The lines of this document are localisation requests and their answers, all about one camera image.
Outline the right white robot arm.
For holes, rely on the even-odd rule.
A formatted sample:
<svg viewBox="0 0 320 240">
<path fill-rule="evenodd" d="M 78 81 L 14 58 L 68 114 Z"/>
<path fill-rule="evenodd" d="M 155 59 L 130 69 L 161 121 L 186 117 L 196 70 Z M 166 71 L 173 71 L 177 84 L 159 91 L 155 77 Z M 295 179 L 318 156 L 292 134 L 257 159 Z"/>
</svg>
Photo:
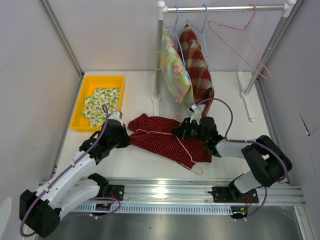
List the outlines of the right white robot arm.
<svg viewBox="0 0 320 240">
<path fill-rule="evenodd" d="M 197 139 L 204 143 L 207 152 L 215 157 L 244 159 L 249 171 L 236 177 L 227 187 L 212 187 L 210 194 L 216 203 L 257 203 L 257 188 L 270 187 L 288 176 L 293 165 L 281 149 L 268 137 L 254 140 L 234 140 L 218 133 L 212 117 L 196 122 L 185 118 L 171 133 L 179 139 Z"/>
</svg>

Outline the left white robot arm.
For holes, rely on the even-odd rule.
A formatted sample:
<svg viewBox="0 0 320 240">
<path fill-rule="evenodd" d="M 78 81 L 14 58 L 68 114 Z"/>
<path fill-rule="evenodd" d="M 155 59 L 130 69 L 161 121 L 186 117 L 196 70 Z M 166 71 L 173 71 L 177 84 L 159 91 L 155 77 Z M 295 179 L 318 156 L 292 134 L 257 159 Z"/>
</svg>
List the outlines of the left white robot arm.
<svg viewBox="0 0 320 240">
<path fill-rule="evenodd" d="M 49 236 L 74 208 L 89 200 L 121 202 L 109 194 L 109 181 L 93 173 L 80 185 L 78 180 L 109 156 L 111 150 L 126 148 L 131 139 L 122 122 L 122 112 L 112 112 L 89 139 L 79 147 L 70 163 L 36 191 L 25 190 L 19 199 L 20 234 L 24 226 L 42 238 Z"/>
</svg>

